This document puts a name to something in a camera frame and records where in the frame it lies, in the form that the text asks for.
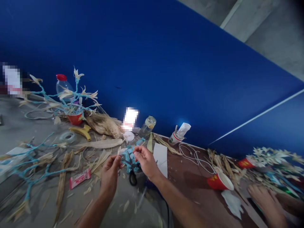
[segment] white paper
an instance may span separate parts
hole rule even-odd
[[[191,128],[191,125],[188,123],[183,123],[181,125],[181,127],[179,128],[179,130],[177,131],[177,135],[178,136],[185,136],[185,134],[187,133],[187,131],[189,131]]]
[[[157,166],[161,173],[168,178],[167,147],[159,143],[155,143],[153,156],[155,161],[157,161]]]
[[[244,211],[241,207],[242,203],[240,199],[232,195],[230,190],[223,191],[222,196],[224,197],[225,202],[228,205],[228,208],[230,209],[231,213],[238,217],[240,220],[242,220],[241,212],[244,213]]]

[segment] white paper cup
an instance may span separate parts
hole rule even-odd
[[[168,143],[171,145],[175,145],[176,143],[183,141],[184,138],[185,137],[181,137],[173,132],[171,137],[168,139]]]

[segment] red paper cup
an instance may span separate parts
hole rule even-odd
[[[234,190],[231,180],[223,173],[217,173],[207,179],[207,183],[213,189],[218,190]]]
[[[240,160],[237,162],[238,165],[242,168],[254,168],[255,166],[252,164],[251,159],[244,158],[243,160]]]
[[[78,115],[66,115],[70,121],[71,124],[78,126],[82,123],[82,119],[79,119],[81,117],[82,113]]]

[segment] red bottle cap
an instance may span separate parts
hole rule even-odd
[[[56,74],[56,78],[59,81],[67,81],[67,77],[64,74]]]

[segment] clear plastic bottle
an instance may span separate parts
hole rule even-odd
[[[147,138],[152,132],[155,124],[156,124],[156,119],[153,116],[148,116],[145,123],[142,125],[142,127],[139,130],[138,133],[139,137]]]
[[[57,83],[56,83],[57,94],[63,92],[65,89],[74,91],[73,87],[67,81],[67,77],[64,74],[56,74],[56,78],[58,80]],[[65,102],[71,102],[72,98],[73,98],[73,95],[71,95],[70,97],[65,97],[63,100]]]

